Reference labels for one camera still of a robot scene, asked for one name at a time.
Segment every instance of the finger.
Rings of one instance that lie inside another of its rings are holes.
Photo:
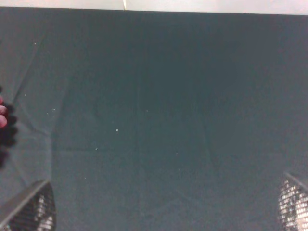
[[[0,115],[0,128],[3,128],[7,125],[8,121],[3,115]]]
[[[5,106],[0,105],[0,115],[5,115],[7,112],[8,109]]]

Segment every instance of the dark cloth surface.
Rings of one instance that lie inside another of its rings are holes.
[[[1,8],[0,40],[1,204],[43,178],[58,231],[279,230],[283,172],[308,174],[307,17]]]

